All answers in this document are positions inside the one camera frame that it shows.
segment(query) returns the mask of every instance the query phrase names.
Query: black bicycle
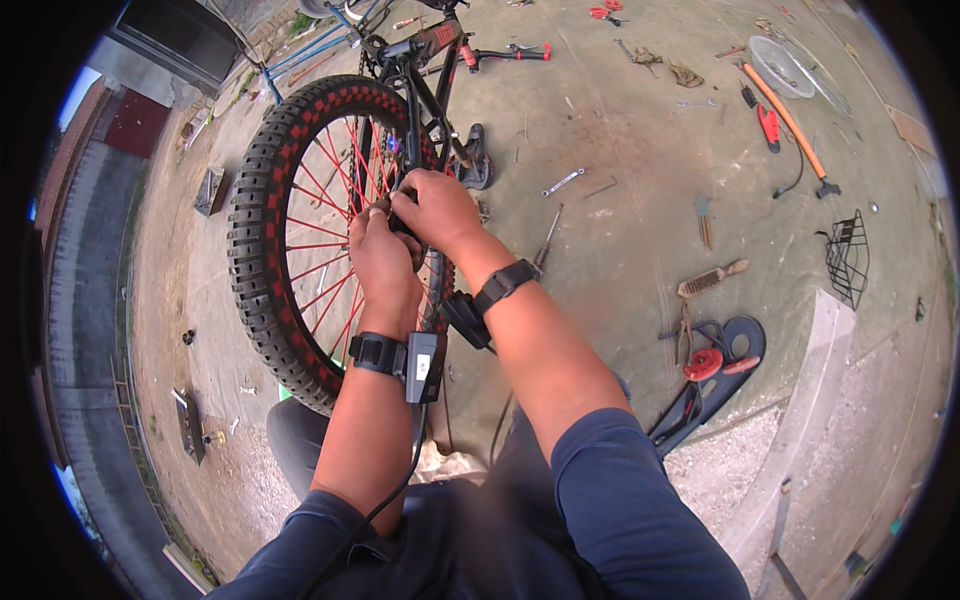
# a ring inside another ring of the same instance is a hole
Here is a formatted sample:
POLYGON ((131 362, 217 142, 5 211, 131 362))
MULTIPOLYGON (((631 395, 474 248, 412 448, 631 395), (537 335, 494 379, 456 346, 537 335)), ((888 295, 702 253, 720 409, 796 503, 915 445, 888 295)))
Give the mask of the black bicycle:
MULTIPOLYGON (((493 180, 483 127, 467 143, 453 135, 446 107, 458 62, 549 60, 547 52, 474 51, 457 20, 462 0, 420 0, 444 20, 394 43, 352 27, 358 75, 327 77, 265 119, 237 174, 228 223, 228 260, 241 319, 280 383, 329 415, 343 382, 347 349, 364 304, 348 258, 353 215, 418 167, 446 171, 469 187, 493 180), (427 63, 446 50, 443 66, 427 63), (424 77, 440 71, 436 91, 424 77)), ((403 228, 393 220, 392 227, 403 228)), ((453 294, 453 265, 428 249, 419 271, 419 329, 443 333, 437 307, 453 294)))

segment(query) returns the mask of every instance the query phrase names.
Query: hand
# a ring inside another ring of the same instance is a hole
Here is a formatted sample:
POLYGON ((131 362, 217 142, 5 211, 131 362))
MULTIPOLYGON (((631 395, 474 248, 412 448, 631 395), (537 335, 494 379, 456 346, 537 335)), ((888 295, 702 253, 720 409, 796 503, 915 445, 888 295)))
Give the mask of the hand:
POLYGON ((409 235, 390 231, 389 210, 390 203, 381 200, 350 224, 350 261, 367 305, 361 317, 363 329, 357 330, 406 342, 407 334, 417 328, 423 298, 413 263, 423 249, 409 235))
POLYGON ((477 235, 487 235, 480 225, 473 198, 457 180, 437 171, 414 169, 391 194, 396 216, 423 242, 450 256, 458 246, 477 235), (407 195, 417 190, 419 204, 407 195))

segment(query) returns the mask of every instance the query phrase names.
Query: label sticker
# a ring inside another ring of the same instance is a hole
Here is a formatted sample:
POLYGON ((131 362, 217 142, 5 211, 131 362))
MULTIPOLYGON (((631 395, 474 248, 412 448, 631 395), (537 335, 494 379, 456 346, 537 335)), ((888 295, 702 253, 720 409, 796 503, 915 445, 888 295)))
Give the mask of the label sticker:
POLYGON ((417 355, 417 381, 426 379, 426 372, 430 370, 430 355, 417 355))

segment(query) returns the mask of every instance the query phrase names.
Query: wrist strap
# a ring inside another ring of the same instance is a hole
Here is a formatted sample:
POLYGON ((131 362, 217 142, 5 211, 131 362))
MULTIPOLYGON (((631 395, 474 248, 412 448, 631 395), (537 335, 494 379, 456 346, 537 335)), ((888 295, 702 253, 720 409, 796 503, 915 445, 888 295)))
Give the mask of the wrist strap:
POLYGON ((347 354, 353 366, 403 378, 407 345, 393 338, 364 331, 353 336, 347 354))
POLYGON ((477 292, 473 299, 473 307, 477 314, 483 317, 495 302, 501 298, 507 298, 517 287, 536 276, 537 269, 530 264, 529 260, 521 258, 509 267, 493 272, 493 275, 483 284, 483 288, 477 292))

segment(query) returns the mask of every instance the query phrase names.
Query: open-end wrench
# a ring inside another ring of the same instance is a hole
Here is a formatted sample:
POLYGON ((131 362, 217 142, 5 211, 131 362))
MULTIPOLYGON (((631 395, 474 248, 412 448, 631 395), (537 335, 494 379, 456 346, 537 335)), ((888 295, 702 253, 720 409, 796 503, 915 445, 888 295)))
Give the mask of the open-end wrench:
POLYGON ((554 185, 553 187, 551 187, 550 189, 545 189, 545 190, 543 190, 543 197, 546 198, 546 197, 549 196, 550 194, 556 192, 556 191, 559 190, 561 187, 563 187, 568 181, 572 180, 573 178, 577 177, 578 175, 583 175, 583 174, 586 173, 586 172, 587 172, 587 171, 585 171, 585 170, 583 170, 583 169, 577 169, 577 170, 574 171, 573 173, 571 173, 571 174, 567 175, 566 177, 564 177, 562 180, 558 181, 557 184, 554 185))
POLYGON ((633 64, 636 64, 636 57, 633 55, 632 52, 627 50, 627 47, 623 45, 622 40, 615 39, 613 42, 616 43, 617 46, 620 46, 620 50, 623 50, 623 54, 627 55, 627 58, 630 59, 630 62, 632 62, 633 64))
POLYGON ((683 100, 678 100, 677 104, 680 105, 680 108, 687 107, 715 107, 717 103, 713 102, 712 98, 707 98, 706 100, 696 100, 694 102, 684 102, 683 100))

